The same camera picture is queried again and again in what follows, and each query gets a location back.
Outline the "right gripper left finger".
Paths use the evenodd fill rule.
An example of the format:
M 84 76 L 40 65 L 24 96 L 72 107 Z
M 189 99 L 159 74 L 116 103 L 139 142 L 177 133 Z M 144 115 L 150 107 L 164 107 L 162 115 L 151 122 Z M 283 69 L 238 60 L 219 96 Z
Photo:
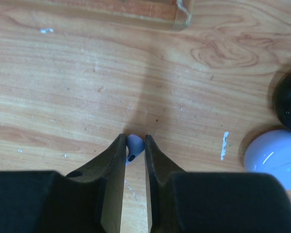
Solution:
M 0 171 L 0 233 L 120 231 L 126 136 L 62 175 L 54 170 Z

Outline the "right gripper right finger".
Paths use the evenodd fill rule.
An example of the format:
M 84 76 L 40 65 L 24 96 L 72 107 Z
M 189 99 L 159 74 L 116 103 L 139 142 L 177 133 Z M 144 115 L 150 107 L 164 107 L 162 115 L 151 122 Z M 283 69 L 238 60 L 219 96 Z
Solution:
M 272 175 L 187 172 L 145 137 L 151 233 L 291 233 L 291 201 Z

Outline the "purple earbud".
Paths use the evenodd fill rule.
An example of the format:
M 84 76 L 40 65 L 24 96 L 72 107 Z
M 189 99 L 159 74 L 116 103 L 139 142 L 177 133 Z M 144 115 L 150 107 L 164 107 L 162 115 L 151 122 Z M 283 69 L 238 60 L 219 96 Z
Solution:
M 130 134 L 126 139 L 126 146 L 128 148 L 126 165 L 128 165 L 144 151 L 145 141 L 135 134 Z

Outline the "purple earbud case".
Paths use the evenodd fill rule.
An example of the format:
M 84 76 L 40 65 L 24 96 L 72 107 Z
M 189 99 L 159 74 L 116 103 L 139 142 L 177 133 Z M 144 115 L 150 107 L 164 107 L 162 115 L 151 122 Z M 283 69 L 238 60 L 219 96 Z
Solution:
M 260 135 L 246 149 L 243 163 L 247 171 L 271 174 L 291 190 L 291 132 L 274 130 Z

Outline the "black earbud case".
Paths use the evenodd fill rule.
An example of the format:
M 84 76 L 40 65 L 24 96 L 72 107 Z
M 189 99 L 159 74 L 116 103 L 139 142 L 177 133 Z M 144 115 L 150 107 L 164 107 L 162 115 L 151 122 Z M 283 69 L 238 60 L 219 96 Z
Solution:
M 291 130 L 291 73 L 277 85 L 273 93 L 273 106 L 278 120 Z

